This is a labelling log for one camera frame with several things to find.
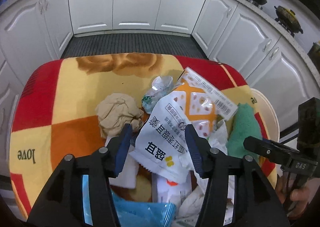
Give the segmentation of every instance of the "crumpled brown bag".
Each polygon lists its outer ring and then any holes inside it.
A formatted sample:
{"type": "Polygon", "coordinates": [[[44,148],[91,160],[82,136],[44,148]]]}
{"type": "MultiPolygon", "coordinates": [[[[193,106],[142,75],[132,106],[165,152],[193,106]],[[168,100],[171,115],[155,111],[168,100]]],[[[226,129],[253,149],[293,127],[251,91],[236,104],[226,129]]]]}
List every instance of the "crumpled brown bag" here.
{"type": "Polygon", "coordinates": [[[126,123],[132,125],[133,131],[138,131],[143,125],[141,120],[143,111],[137,107],[134,98],[123,93],[107,96],[98,104],[95,111],[102,138],[119,135],[126,123]]]}

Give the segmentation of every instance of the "blue plastic packet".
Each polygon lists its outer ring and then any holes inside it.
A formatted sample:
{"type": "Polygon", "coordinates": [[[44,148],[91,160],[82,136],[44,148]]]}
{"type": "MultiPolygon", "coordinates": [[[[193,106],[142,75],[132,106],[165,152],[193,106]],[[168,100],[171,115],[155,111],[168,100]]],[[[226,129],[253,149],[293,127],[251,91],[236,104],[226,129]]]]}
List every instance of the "blue plastic packet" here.
{"type": "MultiPolygon", "coordinates": [[[[84,221],[92,224],[89,177],[83,175],[82,195],[84,221]]],[[[112,197],[121,227],[170,227],[174,219],[176,206],[173,203],[140,203],[126,201],[112,192],[112,197]]]]}

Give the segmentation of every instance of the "green cloth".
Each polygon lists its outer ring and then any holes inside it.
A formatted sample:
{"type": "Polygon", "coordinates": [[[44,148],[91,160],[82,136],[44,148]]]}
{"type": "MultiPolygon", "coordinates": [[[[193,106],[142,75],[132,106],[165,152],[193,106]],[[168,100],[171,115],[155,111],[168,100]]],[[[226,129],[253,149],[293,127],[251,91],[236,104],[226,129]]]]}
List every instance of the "green cloth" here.
{"type": "Polygon", "coordinates": [[[258,162],[259,156],[246,150],[243,146],[244,139],[249,136],[262,139],[261,129],[254,117],[253,108],[247,103],[239,103],[238,111],[233,122],[233,130],[226,145],[228,155],[236,158],[243,158],[245,155],[250,155],[258,162]]]}

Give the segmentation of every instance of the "white wall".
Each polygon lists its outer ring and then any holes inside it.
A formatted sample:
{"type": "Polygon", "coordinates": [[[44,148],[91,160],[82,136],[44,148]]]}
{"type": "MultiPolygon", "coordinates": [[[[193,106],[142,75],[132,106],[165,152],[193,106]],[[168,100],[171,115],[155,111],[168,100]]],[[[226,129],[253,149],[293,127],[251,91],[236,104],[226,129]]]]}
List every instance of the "white wall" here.
{"type": "Polygon", "coordinates": [[[294,38],[301,47],[308,52],[313,42],[320,40],[320,20],[300,1],[298,0],[267,0],[267,4],[263,5],[263,11],[276,18],[276,10],[274,6],[283,6],[292,9],[303,29],[303,34],[295,34],[294,38]]]}

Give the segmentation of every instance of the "crumpled plastic bag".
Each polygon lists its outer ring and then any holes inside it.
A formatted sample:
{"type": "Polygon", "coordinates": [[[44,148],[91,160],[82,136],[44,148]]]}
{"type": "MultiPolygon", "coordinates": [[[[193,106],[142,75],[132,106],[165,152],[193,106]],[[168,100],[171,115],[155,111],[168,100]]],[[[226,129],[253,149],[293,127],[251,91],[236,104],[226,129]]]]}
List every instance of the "crumpled plastic bag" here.
{"type": "Polygon", "coordinates": [[[112,93],[96,107],[100,133],[102,138],[115,137],[120,134],[124,124],[132,125],[138,131],[142,125],[143,111],[134,98],[123,93],[112,93]]]}
{"type": "Polygon", "coordinates": [[[156,103],[164,96],[168,95],[173,89],[173,78],[171,76],[158,76],[142,98],[142,107],[146,113],[151,114],[156,103]]]}

